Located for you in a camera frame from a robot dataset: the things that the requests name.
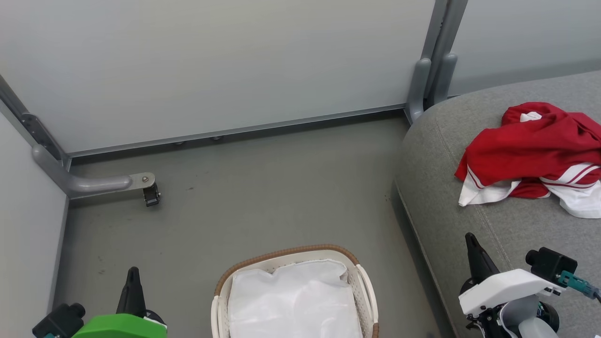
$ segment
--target basket rim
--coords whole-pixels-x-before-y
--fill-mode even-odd
[[[304,253],[309,251],[321,251],[321,250],[332,250],[337,251],[343,255],[345,255],[354,265],[359,264],[359,260],[353,255],[349,250],[334,244],[319,244],[319,245],[307,245],[304,247],[296,247],[284,250],[274,251],[272,253],[264,254],[261,256],[257,256],[251,259],[244,260],[238,264],[235,264],[231,268],[227,269],[227,271],[221,276],[219,281],[217,282],[217,287],[215,288],[215,296],[219,296],[221,294],[221,289],[223,288],[225,281],[236,271],[244,268],[245,266],[253,265],[258,262],[262,262],[264,260],[269,260],[277,257],[287,256],[289,254],[296,253]]]

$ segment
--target gray ottoman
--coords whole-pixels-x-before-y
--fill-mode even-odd
[[[601,287],[601,220],[571,216],[555,197],[457,204],[462,183],[453,174],[465,147],[484,128],[498,127],[509,106],[529,101],[581,111],[601,123],[601,72],[506,85],[444,101],[418,119],[401,146],[397,188],[459,337],[481,337],[465,328],[468,322],[457,298],[470,276],[466,232],[476,235],[501,271],[529,271],[526,253],[548,247],[576,259],[576,274]],[[599,302],[574,290],[544,298],[560,314],[560,337],[601,335]]]

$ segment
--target white partition panel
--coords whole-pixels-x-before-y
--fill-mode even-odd
[[[435,0],[6,0],[0,73],[67,153],[405,103]]]
[[[599,13],[599,0],[469,0],[449,95],[601,69]]]
[[[21,127],[1,101],[0,111]],[[30,144],[2,114],[0,336],[32,337],[31,329],[52,305],[67,197],[34,162]]]

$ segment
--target teal connector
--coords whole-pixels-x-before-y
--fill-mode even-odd
[[[599,288],[591,285],[589,282],[582,278],[574,276],[571,272],[562,271],[561,276],[558,278],[560,285],[563,287],[571,287],[572,289],[582,293],[586,297],[592,300],[596,299],[596,295],[599,293]]]

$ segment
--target white basket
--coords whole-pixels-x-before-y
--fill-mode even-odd
[[[309,260],[333,259],[346,265],[349,270],[348,282],[353,289],[355,306],[361,331],[364,338],[377,338],[379,325],[377,322],[377,303],[370,278],[359,261],[348,250],[337,245],[312,245],[276,251],[232,266],[221,276],[215,297],[211,305],[211,329],[213,338],[230,338],[230,323],[227,304],[230,298],[231,282],[236,271],[261,269],[269,273],[284,265],[306,262]]]

